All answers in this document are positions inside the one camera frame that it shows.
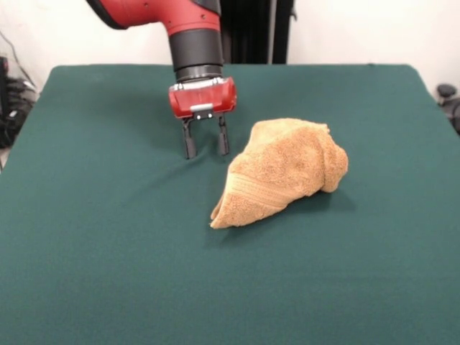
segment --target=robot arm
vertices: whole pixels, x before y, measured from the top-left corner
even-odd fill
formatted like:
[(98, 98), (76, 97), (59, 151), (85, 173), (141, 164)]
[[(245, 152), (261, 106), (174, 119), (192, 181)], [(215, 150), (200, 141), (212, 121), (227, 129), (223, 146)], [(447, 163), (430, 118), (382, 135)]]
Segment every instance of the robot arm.
[(170, 44), (176, 84), (170, 105), (183, 121), (186, 156), (196, 156), (193, 120), (218, 118), (221, 154), (229, 152), (224, 113), (236, 106), (232, 78), (223, 77), (219, 0), (87, 0), (112, 29), (161, 22)]

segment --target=crumpled towel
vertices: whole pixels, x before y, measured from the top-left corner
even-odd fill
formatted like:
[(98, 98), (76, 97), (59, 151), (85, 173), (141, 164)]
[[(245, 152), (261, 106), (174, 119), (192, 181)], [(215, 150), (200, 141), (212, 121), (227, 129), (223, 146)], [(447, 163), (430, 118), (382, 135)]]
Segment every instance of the crumpled towel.
[(318, 191), (332, 193), (349, 160), (327, 124), (300, 119), (257, 122), (244, 151), (231, 162), (211, 227), (245, 226)]

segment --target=table surface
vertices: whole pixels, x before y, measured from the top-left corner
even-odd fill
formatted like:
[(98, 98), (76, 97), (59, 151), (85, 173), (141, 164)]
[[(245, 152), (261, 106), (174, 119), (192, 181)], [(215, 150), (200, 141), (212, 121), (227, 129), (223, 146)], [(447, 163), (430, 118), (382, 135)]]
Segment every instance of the table surface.
[[(0, 344), (458, 344), (460, 147), (406, 65), (235, 65), (183, 157), (169, 66), (53, 70), (0, 177)], [(210, 229), (262, 119), (326, 122), (333, 194)]]

